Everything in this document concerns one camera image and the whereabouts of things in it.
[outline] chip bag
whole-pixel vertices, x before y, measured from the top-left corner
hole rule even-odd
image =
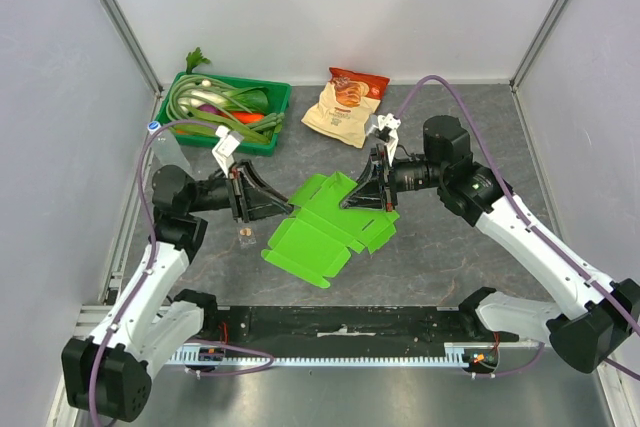
[[[335,67],[329,72],[331,80],[302,123],[321,134],[362,148],[365,123],[380,105],[389,79]]]

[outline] spring onion bundle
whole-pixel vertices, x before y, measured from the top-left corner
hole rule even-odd
[[[166,112],[169,120],[196,119],[212,124],[211,128],[181,125],[180,133],[214,137],[215,129],[225,125],[240,133],[247,142],[268,144],[273,134],[280,131],[284,117],[284,114],[270,114],[268,109],[264,87],[236,88],[206,75],[187,74],[171,87]],[[261,114],[262,117],[245,124],[239,119],[253,119],[254,116],[241,113]]]

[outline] grey work surface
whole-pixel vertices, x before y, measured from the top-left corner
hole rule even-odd
[[[522,365],[530,349],[501,349]],[[160,371],[132,427],[612,427],[599,380],[553,352],[522,375],[472,381],[460,369],[274,368],[198,381]]]
[[[273,157],[253,157],[260,176],[286,196],[312,174],[337,170],[357,178],[373,139],[363,149],[325,137],[300,120],[317,102],[323,87],[294,87],[285,126]],[[409,86],[390,86],[378,113],[394,112]],[[531,211],[548,224],[542,192],[522,132],[509,87],[460,85],[480,131],[505,179]],[[400,142],[409,152],[422,152],[422,124],[431,116],[461,117],[451,96],[428,85],[402,118]],[[480,162],[482,155],[474,146]],[[184,148],[196,177],[216,168],[208,149]],[[342,271],[322,290],[265,262],[260,251],[284,219],[272,217],[252,227],[257,243],[241,248],[238,225],[229,210],[197,214],[209,221],[207,234],[193,264],[172,293],[191,288],[213,293],[221,304],[245,305],[457,305],[482,286],[509,295],[547,299],[538,282],[493,240],[455,217],[434,191],[399,195],[397,233],[374,255],[353,254]],[[138,220],[125,277],[138,265],[147,244],[148,227]]]

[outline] purple cable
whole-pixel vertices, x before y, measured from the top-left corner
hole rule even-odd
[[[604,361],[605,361],[605,363],[609,364],[611,367],[614,367],[614,368],[618,369],[620,372],[624,372],[625,374],[627,374],[629,377],[633,378],[634,380],[640,380],[640,374],[635,373],[633,370],[625,367],[624,365],[620,365],[615,360],[604,359]]]
[[[216,371],[201,372],[201,371],[190,369],[187,367],[188,373],[194,374],[194,375],[200,375],[201,377],[233,377],[236,375],[255,374],[257,372],[262,372],[263,370],[267,370],[276,361],[273,355],[268,354],[266,352],[261,352],[259,350],[246,349],[244,347],[224,344],[222,342],[215,342],[212,340],[191,339],[189,342],[192,342],[194,344],[211,345],[212,347],[217,347],[219,349],[224,349],[224,350],[234,350],[236,352],[242,352],[243,354],[256,355],[258,357],[264,357],[265,359],[267,359],[267,361],[264,364],[258,365],[257,367],[251,367],[249,369],[244,369],[244,370],[230,370],[227,372],[216,372]]]
[[[458,106],[460,107],[460,110],[462,110],[462,114],[467,119],[467,122],[469,123],[469,127],[471,128],[471,131],[473,132],[473,135],[475,136],[478,142],[478,145],[480,146],[480,150],[482,151],[484,158],[487,159],[489,168],[491,169],[491,171],[493,172],[493,175],[498,181],[498,185],[500,185],[500,189],[502,189],[504,196],[507,198],[507,201],[509,202],[513,210],[516,212],[520,220],[524,222],[525,226],[529,227],[531,225],[531,221],[527,218],[524,212],[522,212],[518,204],[516,204],[516,201],[513,198],[513,195],[511,195],[511,192],[507,188],[507,184],[505,184],[504,180],[502,179],[502,175],[500,175],[500,169],[498,168],[498,165],[496,164],[495,160],[491,156],[491,153],[489,152],[489,149],[485,144],[484,139],[482,138],[482,135],[480,134],[478,126],[473,121],[473,118],[471,117],[471,112],[469,112],[468,107],[462,100],[460,93],[449,82],[444,80],[439,75],[427,75],[426,77],[420,79],[418,83],[413,87],[413,89],[411,89],[411,92],[409,92],[409,95],[407,95],[407,98],[404,100],[404,102],[398,109],[398,112],[396,113],[396,117],[400,118],[400,116],[407,109],[407,106],[411,103],[415,95],[418,93],[418,90],[420,89],[420,87],[422,87],[426,82],[430,80],[436,80],[440,82],[453,96]],[[589,275],[589,273],[586,270],[584,270],[575,260],[573,260],[564,250],[562,250],[562,248],[559,245],[557,245],[553,240],[547,237],[536,226],[531,226],[530,230],[534,232],[560,258],[562,258],[562,260],[564,260],[569,265],[569,267],[575,270],[578,273],[578,275],[580,275],[580,277],[582,277],[585,281],[591,282],[591,276]],[[605,299],[607,299],[611,303],[611,305],[615,307],[618,313],[629,323],[633,331],[640,336],[640,325],[638,325],[636,320],[629,314],[629,312],[625,310],[622,304],[620,304],[620,302],[618,302],[609,292],[607,292],[607,290],[602,285],[600,285],[600,283],[598,283],[597,281],[591,282],[591,286],[594,289],[596,289],[596,291],[598,291],[598,293],[600,293]]]
[[[138,184],[138,197],[140,197],[142,212],[144,213],[144,218],[146,219],[147,224],[149,225],[149,242],[151,243],[151,252],[149,254],[149,265],[153,265],[153,263],[155,262],[156,250],[157,250],[157,239],[156,239],[156,233],[153,230],[153,216],[151,215],[151,210],[147,205],[147,199],[144,196],[144,178],[142,175],[142,171],[144,169],[144,158],[147,151],[151,147],[151,144],[162,131],[167,130],[168,128],[173,127],[174,125],[179,125],[179,124],[201,125],[204,127],[211,128],[210,123],[202,122],[199,120],[174,120],[173,122],[169,122],[168,124],[161,126],[158,130],[156,130],[153,134],[149,136],[147,141],[142,146],[142,152],[140,153],[140,157],[138,158],[138,166],[136,168],[136,183]],[[136,282],[136,284],[133,286],[133,289],[131,289],[131,293],[129,294],[129,296],[126,299],[124,299],[124,301],[122,302],[122,305],[120,306],[120,309],[118,309],[118,311],[113,316],[112,325],[118,324],[122,320],[122,317],[124,316],[127,308],[129,307],[129,305],[131,304],[135,296],[138,294],[138,292],[140,292],[140,289],[144,285],[148,276],[149,274],[147,273],[143,273],[140,276],[140,279],[138,280],[138,282]],[[100,370],[100,363],[102,362],[102,357],[104,356],[104,352],[107,348],[107,344],[109,344],[109,341],[113,336],[113,333],[114,333],[113,330],[111,329],[107,330],[107,333],[105,334],[104,338],[102,339],[102,342],[100,343],[100,346],[98,347],[98,352],[96,353],[96,357],[91,367],[91,376],[89,377],[89,414],[91,415],[91,421],[93,422],[94,427],[102,427],[102,424],[100,423],[100,418],[98,416],[98,409],[96,406],[96,382],[98,380],[98,371]]]

